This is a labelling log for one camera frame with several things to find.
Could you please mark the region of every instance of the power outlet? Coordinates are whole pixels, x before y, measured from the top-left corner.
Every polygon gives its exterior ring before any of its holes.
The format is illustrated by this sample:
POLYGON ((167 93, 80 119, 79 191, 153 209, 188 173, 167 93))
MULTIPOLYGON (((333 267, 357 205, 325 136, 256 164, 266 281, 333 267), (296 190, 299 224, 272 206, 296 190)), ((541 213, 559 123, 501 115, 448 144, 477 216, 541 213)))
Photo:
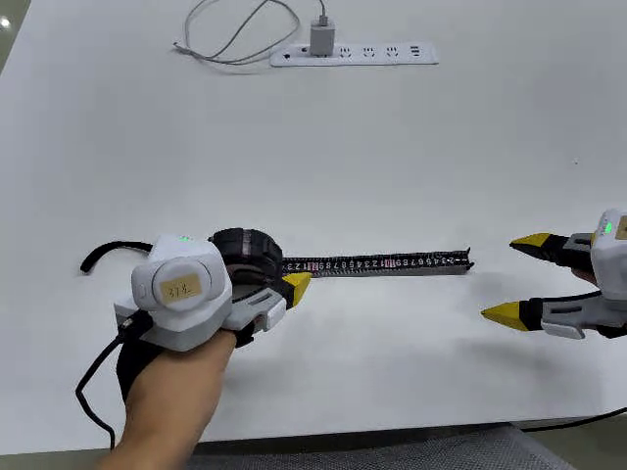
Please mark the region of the power outlet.
POLYGON ((439 64, 435 48, 428 42, 396 44, 336 44, 333 55, 310 55, 307 44, 275 48, 273 67, 398 66, 439 64))

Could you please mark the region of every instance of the table surface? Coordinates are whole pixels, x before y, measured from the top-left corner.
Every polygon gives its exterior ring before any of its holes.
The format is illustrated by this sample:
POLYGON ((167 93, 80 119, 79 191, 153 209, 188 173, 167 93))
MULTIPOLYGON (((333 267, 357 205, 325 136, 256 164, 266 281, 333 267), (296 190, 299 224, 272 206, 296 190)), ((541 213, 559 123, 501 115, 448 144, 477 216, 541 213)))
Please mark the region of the table surface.
MULTIPOLYGON (((330 2, 347 42, 430 40, 438 67, 232 74, 176 55, 193 2, 34 2, 0 75, 0 453, 103 447, 73 388, 115 334, 113 239, 257 227, 290 256, 458 250, 459 277, 325 279, 229 364, 205 440, 579 416, 624 404, 626 342, 479 310, 588 292, 507 247, 625 202, 627 4, 330 2)), ((252 5, 193 31, 211 49, 252 5)), ((290 2, 307 24, 316 3, 290 2)), ((288 27, 268 8, 240 50, 288 27)), ((106 363, 88 388, 118 430, 106 363)))

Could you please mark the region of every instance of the label sticker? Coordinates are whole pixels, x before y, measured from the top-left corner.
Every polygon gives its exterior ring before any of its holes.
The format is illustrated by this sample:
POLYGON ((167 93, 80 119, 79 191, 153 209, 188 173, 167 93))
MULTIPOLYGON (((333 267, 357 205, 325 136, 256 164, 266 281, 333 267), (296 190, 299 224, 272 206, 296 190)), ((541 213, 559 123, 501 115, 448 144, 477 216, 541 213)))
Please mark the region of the label sticker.
POLYGON ((616 240, 627 240, 627 215, 620 217, 618 229, 616 230, 616 240))
POLYGON ((200 278, 196 273, 162 282, 160 288, 164 305, 200 296, 203 293, 200 278))

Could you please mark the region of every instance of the gray floor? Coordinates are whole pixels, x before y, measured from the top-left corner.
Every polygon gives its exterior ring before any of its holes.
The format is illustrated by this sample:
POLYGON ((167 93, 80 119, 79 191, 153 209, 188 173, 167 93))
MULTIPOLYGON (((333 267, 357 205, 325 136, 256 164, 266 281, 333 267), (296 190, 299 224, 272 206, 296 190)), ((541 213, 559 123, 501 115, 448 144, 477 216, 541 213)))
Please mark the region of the gray floor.
MULTIPOLYGON (((0 26, 0 71, 29 3, 29 0, 2 0, 0 3, 0 17, 6 17, 10 22, 9 27, 0 26)), ((534 437, 580 470, 617 470, 627 467, 627 416, 624 415, 582 428, 536 433, 534 437)), ((354 442, 358 437, 353 435, 347 439, 354 442)), ((0 456, 0 470, 90 468, 104 452, 87 450, 0 456)))
MULTIPOLYGON (((292 438, 275 441, 273 451, 326 451, 331 448, 338 450, 389 446, 415 440, 416 435, 437 433, 446 436, 448 428, 437 430, 404 430, 384 433, 366 433, 343 435, 341 438, 313 437, 292 438)), ((627 416, 608 419, 604 422, 590 424, 569 430, 535 433, 533 437, 543 446, 579 470, 618 470, 627 464, 627 416)), ((239 453, 244 447, 247 453, 263 451, 262 441, 246 443, 205 444, 199 446, 199 453, 239 453)), ((85 450, 75 452, 54 452, 25 455, 0 456, 0 470, 25 470, 37 468, 41 470, 78 470, 93 468, 97 459, 106 450, 85 450)))

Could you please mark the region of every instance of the black strap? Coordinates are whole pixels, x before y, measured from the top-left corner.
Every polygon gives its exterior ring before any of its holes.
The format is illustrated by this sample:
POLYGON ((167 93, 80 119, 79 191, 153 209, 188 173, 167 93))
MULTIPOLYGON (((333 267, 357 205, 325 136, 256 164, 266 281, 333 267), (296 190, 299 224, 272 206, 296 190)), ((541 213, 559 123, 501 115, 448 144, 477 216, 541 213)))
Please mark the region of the black strap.
POLYGON ((85 258, 85 260, 80 265, 80 270, 85 274, 89 273, 101 257, 106 255, 108 252, 117 250, 118 248, 128 248, 130 250, 150 253, 150 251, 153 249, 153 246, 150 243, 144 242, 115 241, 105 243, 104 245, 101 245, 89 255, 87 255, 87 258, 85 258))

